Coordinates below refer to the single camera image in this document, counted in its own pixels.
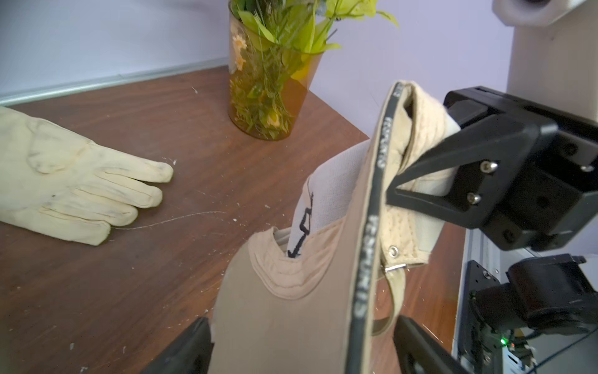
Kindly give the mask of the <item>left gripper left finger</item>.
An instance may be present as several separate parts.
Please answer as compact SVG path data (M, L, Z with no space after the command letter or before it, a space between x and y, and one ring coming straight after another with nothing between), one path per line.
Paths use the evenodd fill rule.
M210 321L199 317L142 371L144 374L208 373L213 350Z

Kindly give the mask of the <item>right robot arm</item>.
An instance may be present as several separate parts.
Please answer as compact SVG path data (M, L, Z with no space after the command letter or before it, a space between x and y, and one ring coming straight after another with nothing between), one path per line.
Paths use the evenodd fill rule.
M597 213L597 4L495 1L514 29L506 92L445 97L460 131L398 174L390 205L481 230L499 249L537 257L507 282L472 291L463 327L583 333L597 321L584 259L556 255Z

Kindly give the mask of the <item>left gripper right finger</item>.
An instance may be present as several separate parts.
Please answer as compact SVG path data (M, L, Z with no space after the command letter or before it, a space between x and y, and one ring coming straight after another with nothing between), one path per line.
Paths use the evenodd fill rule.
M467 374L433 337L408 316L399 316L393 333L402 374Z

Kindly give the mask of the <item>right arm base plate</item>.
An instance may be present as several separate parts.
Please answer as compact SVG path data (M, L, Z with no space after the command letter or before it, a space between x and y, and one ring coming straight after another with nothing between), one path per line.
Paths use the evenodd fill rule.
M505 334L505 286L470 260L464 271L459 319L456 324L457 361L470 373L502 373Z

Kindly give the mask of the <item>beige baseball cap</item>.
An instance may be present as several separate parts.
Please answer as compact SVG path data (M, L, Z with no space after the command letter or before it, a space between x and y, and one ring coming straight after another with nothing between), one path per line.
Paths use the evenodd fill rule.
M375 133L306 179L291 227L253 234L230 261L210 332L211 373L363 372L444 222L386 193L459 126L416 83L392 85Z

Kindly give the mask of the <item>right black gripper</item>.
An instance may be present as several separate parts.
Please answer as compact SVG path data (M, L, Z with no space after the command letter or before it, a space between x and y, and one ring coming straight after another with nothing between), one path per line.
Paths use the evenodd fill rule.
M464 228L488 219L481 231L504 251L565 247L597 214L597 123L487 87L453 90L444 105L462 101L490 116L398 174L387 204ZM440 171L454 175L439 193L406 190Z

